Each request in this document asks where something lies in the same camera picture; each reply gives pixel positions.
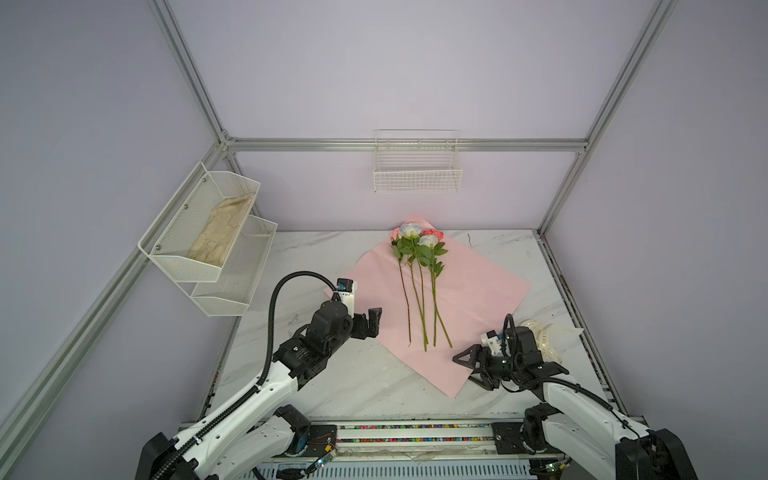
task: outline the black cable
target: black cable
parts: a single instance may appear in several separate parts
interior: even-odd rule
[[[616,420],[619,421],[619,423],[621,424],[622,428],[630,429],[632,431],[632,433],[637,435],[637,438],[634,440],[634,443],[635,443],[636,450],[639,452],[640,449],[642,448],[640,446],[640,434],[635,432],[634,429],[629,426],[629,422],[626,419],[624,419],[624,420],[620,419],[619,415],[616,415],[616,412],[614,412],[613,410],[611,410],[611,413],[614,414],[614,417],[616,417]],[[640,479],[640,472],[638,471],[638,469],[640,468],[640,463],[639,462],[640,462],[640,456],[637,453],[635,453],[635,455],[634,455],[634,474],[635,474],[635,478],[637,478],[638,480]]]
[[[266,382],[266,376],[270,373],[270,364],[272,363],[272,348],[275,337],[275,306],[277,304],[277,294],[280,293],[280,289],[283,288],[283,285],[285,285],[288,280],[296,278],[297,276],[314,276],[315,278],[322,280],[326,283],[326,285],[331,287],[331,290],[334,292],[333,299],[335,300],[336,298],[339,298],[339,292],[336,290],[336,286],[319,273],[308,272],[305,270],[300,272],[293,272],[285,275],[280,282],[277,282],[277,285],[275,285],[275,290],[272,291],[272,298],[270,299],[270,311],[267,317],[266,326],[266,359],[264,360],[264,368],[261,371],[261,378],[256,382],[258,386],[261,386],[264,384],[264,382]]]
[[[326,283],[326,285],[331,287],[331,290],[333,291],[333,300],[341,300],[341,297],[339,296],[339,292],[336,289],[336,286],[331,283],[330,280],[325,278],[324,276],[320,275],[319,273],[309,272],[309,271],[300,271],[300,272],[293,272],[289,273],[288,275],[285,275],[280,282],[277,283],[275,286],[275,290],[272,291],[272,298],[270,299],[270,311],[269,315],[267,317],[267,331],[266,331],[266,359],[264,360],[264,368],[261,371],[261,377],[256,381],[256,385],[250,387],[247,392],[245,392],[239,399],[235,400],[232,405],[228,406],[222,413],[219,415],[216,415],[210,422],[208,422],[200,431],[193,436],[191,439],[187,440],[186,443],[184,443],[180,449],[178,449],[176,452],[174,452],[168,460],[165,461],[165,463],[155,472],[154,475],[152,475],[151,480],[161,480],[165,477],[168,470],[170,470],[170,467],[173,466],[178,459],[186,452],[189,451],[189,449],[192,448],[193,445],[195,445],[195,442],[202,440],[203,437],[210,432],[211,430],[216,427],[216,425],[219,425],[226,417],[232,414],[235,410],[237,410],[241,405],[243,405],[250,397],[253,396],[253,394],[259,392],[259,387],[266,382],[266,376],[270,372],[270,365],[272,364],[272,348],[274,347],[274,336],[275,336],[275,305],[277,303],[277,294],[280,293],[280,289],[283,288],[283,285],[288,280],[291,280],[292,278],[296,278],[297,276],[314,276],[317,279],[322,280]]]
[[[325,458],[326,455],[328,455],[327,452],[323,452],[321,456],[317,457],[306,468],[285,468],[284,470],[278,470],[275,476],[281,480],[300,480],[300,478],[312,475],[317,470],[317,463]]]
[[[301,335],[304,332],[304,330],[309,328],[309,326],[310,325],[308,323],[303,324],[302,326],[299,327],[299,329],[296,332],[293,332],[293,336],[291,338],[294,338],[294,339],[299,338],[299,335]]]
[[[261,472],[259,472],[258,468],[253,467],[253,470],[251,470],[251,471],[256,476],[257,480],[266,480],[266,478],[264,478],[264,475],[261,475]]]
[[[611,406],[610,403],[608,403],[605,400],[603,400],[602,398],[600,398],[599,396],[597,396],[594,393],[590,392],[589,390],[587,390],[583,386],[579,385],[578,383],[571,383],[571,382],[568,382],[568,381],[563,380],[563,379],[556,379],[554,377],[548,377],[546,379],[533,379],[533,380],[531,380],[529,382],[526,382],[526,383],[523,383],[522,385],[520,385],[520,388],[524,389],[524,390],[529,390],[531,387],[536,386],[539,383],[557,383],[558,385],[567,386],[568,388],[573,389],[574,391],[576,391],[576,392],[578,392],[578,393],[588,397],[589,399],[591,399],[592,401],[596,402],[599,406],[603,407],[607,411],[609,411],[609,412],[613,412],[614,411],[614,407]]]

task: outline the flower bouquet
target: flower bouquet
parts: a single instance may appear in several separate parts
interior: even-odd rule
[[[442,273],[444,267],[442,262],[437,261],[437,257],[445,255],[448,251],[443,248],[445,243],[442,241],[443,232],[428,229],[423,230],[418,223],[404,223],[399,228],[395,228],[392,231],[392,251],[395,254],[395,258],[398,260],[398,266],[400,268],[400,280],[402,281],[402,292],[406,297],[406,305],[408,307],[408,341],[409,345],[412,343],[411,337],[411,306],[408,301],[408,293],[406,292],[406,280],[402,274],[403,260],[411,270],[411,284],[413,286],[413,293],[416,297],[416,306],[419,309],[419,316],[422,320],[422,334],[424,342],[424,351],[427,351],[429,345],[429,334],[427,332],[427,319],[426,319],[426,297],[424,292],[424,270],[423,267],[427,267],[429,271],[429,279],[432,285],[432,303],[435,306],[435,315],[433,322],[433,336],[432,346],[437,346],[437,323],[440,322],[442,331],[445,334],[445,339],[448,340],[448,345],[453,348],[451,344],[451,338],[448,335],[448,330],[445,328],[445,324],[442,322],[440,316],[440,310],[437,307],[437,279]],[[419,289],[416,288],[416,282],[414,278],[413,264],[419,268],[419,276],[422,281],[421,297],[419,297]]]

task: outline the wall-mounted basket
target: wall-mounted basket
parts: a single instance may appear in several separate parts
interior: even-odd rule
[[[458,192],[457,130],[377,130],[373,190]]]
[[[226,199],[251,195],[241,208],[250,212],[259,191],[259,182],[228,171],[208,171],[178,208],[163,233],[147,245],[152,229],[139,240],[139,249],[157,265],[208,316],[242,316],[248,310],[253,293],[269,253],[277,224],[243,214],[233,228],[233,240],[217,254],[218,264],[188,257],[190,249],[206,228],[211,212]],[[180,283],[195,283],[185,288]]]

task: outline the aluminum frame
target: aluminum frame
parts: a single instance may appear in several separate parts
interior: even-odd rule
[[[571,164],[571,168],[565,175],[563,183],[547,209],[547,213],[544,215],[541,225],[539,225],[538,231],[542,234],[546,234],[552,227],[554,219],[560,213],[560,209],[573,191],[578,178],[581,176],[581,172],[584,171],[587,162],[592,156],[592,152],[594,152],[594,149],[603,137],[603,133],[605,133],[605,130],[613,119],[621,101],[624,100],[624,97],[627,95],[627,91],[632,85],[632,81],[637,77],[637,72],[645,58],[648,56],[650,47],[659,37],[661,30],[664,28],[664,25],[667,24],[670,15],[672,15],[675,5],[677,5],[677,0],[657,0],[656,5],[654,5],[653,9],[650,11],[640,34],[637,36],[637,40],[635,40],[634,45],[632,46],[629,56],[627,56],[627,60],[624,61],[624,65],[621,67],[621,71],[619,72],[618,77],[616,77],[613,87],[611,87],[611,92],[605,98],[600,113],[598,113],[597,118],[594,119],[592,127],[589,129],[589,134],[587,135],[587,147],[584,152],[576,154],[576,158],[574,159],[573,164]]]
[[[407,146],[417,139],[392,139],[389,145]],[[232,138],[232,151],[375,151],[375,138]],[[421,139],[429,145],[430,141]],[[435,144],[445,141],[435,140]],[[573,151],[586,149],[584,138],[459,138],[458,151]]]
[[[168,0],[147,0],[147,2],[157,19],[171,54],[174,56],[174,60],[184,76],[184,80],[189,85],[195,101],[200,107],[207,126],[217,139],[203,159],[206,168],[213,168],[219,160],[224,160],[233,172],[241,174],[242,170],[235,156],[235,152],[238,151],[374,151],[375,140],[373,138],[237,139],[230,137],[222,127]],[[613,396],[612,401],[624,413],[627,413],[624,404],[616,393],[611,377],[607,374],[599,352],[594,345],[594,340],[554,260],[554,255],[546,242],[545,235],[550,230],[554,219],[560,212],[564,202],[568,199],[579,176],[584,171],[587,162],[606,131],[607,126],[610,124],[621,101],[624,99],[632,81],[637,77],[638,69],[647,57],[652,44],[658,38],[676,4],[677,0],[657,0],[610,93],[606,97],[600,113],[595,118],[586,139],[477,138],[459,140],[457,145],[460,151],[573,151],[576,153],[568,174],[558,189],[541,225],[537,229],[539,245],[550,267],[552,276],[558,285],[558,289],[561,291],[563,300],[566,302],[571,318],[574,320],[574,324],[584,328],[584,347],[596,365],[595,372],[603,383],[604,390]],[[149,236],[149,243],[155,241],[156,236],[162,231],[164,225],[170,221],[173,212],[180,206],[179,202],[186,197],[189,189],[197,182],[202,172],[196,172],[190,174],[154,221],[152,229],[155,235]],[[253,212],[260,217],[255,205]],[[87,358],[101,334],[108,327],[117,308],[121,305],[126,295],[129,294],[132,286],[139,279],[141,272],[147,264],[148,259],[138,248],[135,248],[101,292],[65,344],[57,351],[53,360],[35,380],[35,383],[27,391],[8,420],[0,427],[0,480],[10,476],[14,467],[45,424],[58,401],[63,396],[69,382],[79,370],[80,365]],[[233,322],[235,329],[239,324],[238,320],[239,317]],[[227,341],[227,346],[224,348],[225,355],[230,342],[231,335]]]

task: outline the wire basket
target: wire basket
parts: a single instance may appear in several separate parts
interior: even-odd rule
[[[208,171],[205,166],[203,169],[205,173],[184,201],[184,205],[176,212],[150,252],[144,252],[155,265],[177,283],[219,280],[224,268],[227,267],[237,240],[224,254],[223,266],[192,260],[187,258],[187,252],[205,228],[211,211],[224,199],[253,194],[248,205],[248,210],[251,210],[259,191],[259,182],[250,178],[227,171]],[[240,223],[236,239],[240,236],[245,223],[245,221]],[[144,238],[139,242],[140,248],[143,241]]]
[[[264,270],[266,257],[277,231],[277,223],[248,215],[240,237],[232,248],[220,280],[198,283],[190,298],[208,316],[242,316]]]
[[[458,192],[457,130],[377,130],[373,190]]]

